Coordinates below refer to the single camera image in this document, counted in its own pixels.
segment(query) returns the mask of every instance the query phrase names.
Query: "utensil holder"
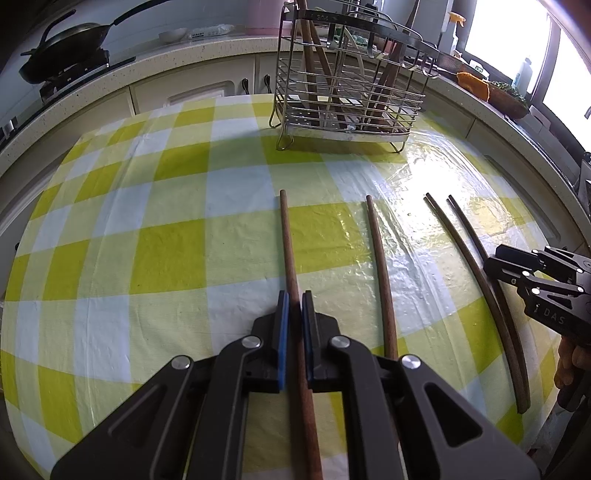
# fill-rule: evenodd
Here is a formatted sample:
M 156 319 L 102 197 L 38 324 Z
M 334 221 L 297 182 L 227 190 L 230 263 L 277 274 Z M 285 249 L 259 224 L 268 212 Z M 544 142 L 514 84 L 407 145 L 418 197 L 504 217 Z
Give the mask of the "utensil holder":
M 374 9 L 345 0 L 330 3 L 342 13 L 300 9 L 288 2 L 282 9 L 280 31 L 288 21 L 291 30 L 290 35 L 278 36 L 277 83 L 269 119 L 271 127 L 281 127 L 277 149 L 285 150 L 293 136 L 302 136 L 402 143 L 400 149 L 394 145 L 400 152 L 423 103 L 427 80 L 437 75 L 439 51 L 423 42 L 418 32 Z M 305 42 L 298 36 L 305 21 L 313 22 L 312 28 L 327 27 L 327 37 Z M 304 48 L 315 50 L 311 72 L 306 71 Z M 330 75 L 326 62 L 323 70 L 320 50 Z M 273 125 L 275 115 L 280 123 Z

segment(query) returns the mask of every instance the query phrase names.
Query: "countertop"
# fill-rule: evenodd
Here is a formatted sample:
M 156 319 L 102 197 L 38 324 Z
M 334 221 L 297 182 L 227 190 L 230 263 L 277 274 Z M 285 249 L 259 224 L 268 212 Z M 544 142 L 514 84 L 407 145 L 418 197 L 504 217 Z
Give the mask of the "countertop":
M 0 151 L 0 175 L 43 135 L 84 107 L 153 75 L 181 66 L 236 55 L 270 53 L 277 50 L 277 38 L 231 34 L 223 37 L 151 48 L 136 53 L 136 61 L 89 82 L 51 105 L 33 119 Z M 587 244 L 591 244 L 591 223 L 567 180 L 528 138 L 488 103 L 474 97 L 455 83 L 438 77 L 428 88 L 474 115 L 511 144 L 545 178 L 569 210 Z

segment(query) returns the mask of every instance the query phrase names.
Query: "pink container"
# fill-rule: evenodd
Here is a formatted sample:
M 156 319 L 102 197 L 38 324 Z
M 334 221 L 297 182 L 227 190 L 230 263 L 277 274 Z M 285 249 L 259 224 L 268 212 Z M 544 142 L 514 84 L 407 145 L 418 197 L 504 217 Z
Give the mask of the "pink container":
M 279 35 L 281 9 L 284 0 L 248 0 L 246 5 L 247 35 Z M 284 24 L 284 30 L 291 28 L 291 22 Z

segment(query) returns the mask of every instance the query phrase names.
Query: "cabinet door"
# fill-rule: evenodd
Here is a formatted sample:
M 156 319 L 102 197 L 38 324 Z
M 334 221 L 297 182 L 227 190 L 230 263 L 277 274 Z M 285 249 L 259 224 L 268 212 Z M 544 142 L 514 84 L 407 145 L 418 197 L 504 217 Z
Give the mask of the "cabinet door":
M 188 100 L 253 93 L 255 56 L 202 62 L 165 72 L 131 86 L 137 113 L 149 112 Z
M 0 232 L 0 252 L 2 252 L 0 255 L 0 299 L 4 298 L 4 293 L 6 292 L 8 277 L 10 276 L 14 257 L 17 253 L 16 246 L 21 241 L 38 199 L 38 196 L 35 197 L 32 202 L 26 205 L 16 215 L 10 225 Z
M 277 53 L 258 54 L 255 65 L 254 93 L 275 93 L 276 72 Z
M 27 185 L 51 163 L 60 161 L 83 134 L 133 114 L 126 87 L 87 106 L 43 135 L 0 177 L 0 221 L 6 215 L 4 210 Z
M 584 238 L 571 214 L 526 159 L 478 120 L 466 138 L 489 158 L 517 192 L 551 247 L 574 252 L 581 246 Z
M 434 114 L 438 122 L 452 127 L 465 138 L 474 123 L 474 116 L 429 88 L 426 89 L 425 96 L 425 109 Z

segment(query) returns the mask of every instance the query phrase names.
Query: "wooden chopstick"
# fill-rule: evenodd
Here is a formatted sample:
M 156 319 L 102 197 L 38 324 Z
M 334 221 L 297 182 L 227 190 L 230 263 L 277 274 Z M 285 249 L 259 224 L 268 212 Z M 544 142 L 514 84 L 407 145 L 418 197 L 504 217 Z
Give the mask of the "wooden chopstick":
M 435 212 L 436 216 L 439 218 L 439 221 L 445 226 L 445 228 L 455 241 L 457 247 L 460 249 L 460 252 L 462 253 L 464 259 L 468 263 L 470 270 L 472 270 L 472 274 L 478 282 L 478 286 L 482 290 L 482 294 L 484 295 L 486 304 L 488 305 L 489 310 L 491 311 L 492 318 L 495 321 L 499 337 L 501 338 L 501 345 L 503 346 L 503 350 L 505 351 L 507 364 L 509 365 L 509 374 L 511 375 L 511 382 L 513 383 L 513 391 L 515 393 L 517 412 L 525 413 L 529 408 L 531 402 L 528 402 L 529 391 L 526 390 L 525 383 L 521 375 L 521 368 L 519 367 L 517 353 L 515 351 L 513 343 L 511 342 L 511 336 L 509 335 L 507 325 L 503 320 L 501 311 L 496 303 L 496 299 L 492 293 L 491 287 L 487 283 L 484 273 L 480 269 L 480 266 L 478 266 L 478 264 L 476 263 L 476 260 L 470 253 L 470 250 L 466 246 L 464 240 L 457 232 L 456 228 L 453 226 L 447 215 L 443 212 L 439 204 L 435 201 L 431 194 L 427 193 L 425 197 L 428 203 L 430 204 L 431 208 Z
M 331 78 L 333 77 L 333 73 L 332 69 L 330 68 L 329 59 L 326 57 L 326 52 L 324 51 L 322 43 L 320 42 L 320 37 L 318 36 L 316 26 L 312 22 L 310 22 L 310 33 L 312 35 L 312 41 L 315 45 L 316 54 L 318 55 L 318 59 L 320 60 L 320 65 L 322 65 L 322 71 L 324 72 L 324 76 L 326 78 L 326 84 L 328 85 L 328 87 L 331 87 L 333 82 L 337 82 L 337 79 L 335 78 L 331 80 Z M 338 104 L 335 105 L 335 110 L 341 113 L 341 115 L 337 115 L 337 119 L 339 120 L 339 128 L 345 130 L 347 128 L 347 123 L 345 117 L 342 115 L 343 109 L 340 107 L 340 98 L 338 96 L 334 96 L 333 101 Z
M 388 277 L 388 266 L 379 231 L 378 217 L 375 213 L 374 200 L 371 195 L 366 197 L 368 204 L 369 229 L 374 243 L 375 263 L 378 270 L 379 298 L 382 304 L 382 328 L 384 329 L 384 356 L 393 360 L 398 359 L 398 345 L 396 340 L 396 321 L 392 305 L 392 291 Z
M 460 218 L 460 220 L 462 221 L 462 224 L 464 225 L 466 232 L 468 232 L 468 235 L 472 239 L 472 242 L 474 243 L 476 250 L 478 250 L 478 254 L 484 262 L 488 258 L 488 253 L 486 252 L 484 245 L 482 245 L 482 242 L 480 241 L 478 234 L 474 230 L 474 227 L 472 226 L 472 224 L 468 220 L 468 217 L 462 211 L 462 208 L 460 208 L 454 197 L 450 195 L 447 199 L 453 207 L 453 209 L 455 210 L 458 217 Z M 519 337 L 519 333 L 517 332 L 515 319 L 511 314 L 511 309 L 509 308 L 507 298 L 505 297 L 505 293 L 503 292 L 500 282 L 496 278 L 488 277 L 488 280 L 489 284 L 492 287 L 492 291 L 495 294 L 496 301 L 499 305 L 499 309 L 501 310 L 501 315 L 507 326 L 507 331 L 509 332 L 509 336 L 511 337 L 511 343 L 513 344 L 513 347 L 515 348 L 515 353 L 517 354 L 517 360 L 519 361 L 519 369 L 521 370 L 521 377 L 523 379 L 525 390 L 527 392 L 527 406 L 529 408 L 531 407 L 530 379 L 527 374 L 525 354 L 523 353 L 523 345 L 521 344 L 521 338 Z
M 413 24 L 414 24 L 414 20 L 417 16 L 417 11 L 418 11 L 418 5 L 419 5 L 420 0 L 415 0 L 414 4 L 413 4 L 413 9 L 411 10 L 410 14 L 408 15 L 407 21 L 404 24 L 404 27 L 406 29 L 412 29 Z M 394 65 L 392 63 L 388 63 L 385 67 L 384 67 L 384 71 L 382 72 L 379 81 L 378 81 L 378 87 L 375 89 L 374 94 L 371 96 L 370 98 L 370 102 L 387 102 L 388 99 L 385 99 L 383 97 L 380 96 L 380 94 L 382 94 L 386 89 L 390 89 L 395 87 L 394 82 L 396 81 L 396 78 L 398 77 L 398 72 L 400 71 L 400 64 L 402 63 L 402 48 L 405 45 L 403 45 L 400 42 L 397 42 L 394 46 L 394 49 L 391 51 L 391 55 L 388 56 L 388 60 L 393 60 L 395 62 L 397 62 L 399 65 Z M 371 109 L 371 113 L 370 116 L 371 117 L 375 117 L 377 116 L 379 118 L 381 111 L 385 110 L 386 106 L 383 105 L 382 103 L 370 103 L 368 105 L 368 108 Z
M 320 447 L 314 416 L 314 400 L 308 389 L 306 379 L 306 355 L 302 335 L 300 291 L 297 285 L 296 263 L 294 261 L 293 244 L 291 242 L 290 216 L 285 190 L 279 192 L 281 204 L 281 228 L 283 232 L 283 255 L 285 261 L 285 280 L 287 293 L 290 295 L 290 336 L 295 340 L 297 356 L 297 384 L 301 403 L 301 415 L 304 423 L 304 447 L 307 456 L 309 480 L 322 480 L 322 463 Z
M 307 10 L 308 5 L 306 0 L 297 0 L 297 6 L 300 9 Z M 306 90 L 308 90 L 308 98 L 310 99 L 310 107 L 313 110 L 314 117 L 320 118 L 318 113 L 318 89 L 316 88 L 316 77 L 315 77 L 315 68 L 314 68 L 314 50 L 310 46 L 312 44 L 312 34 L 310 32 L 310 24 L 311 22 L 308 20 L 300 20 L 300 28 L 301 28 L 301 37 L 304 40 L 304 43 L 308 45 L 304 45 L 304 65 L 306 67 L 306 73 L 312 73 L 312 75 L 306 75 Z M 320 125 L 318 120 L 312 120 L 313 125 Z

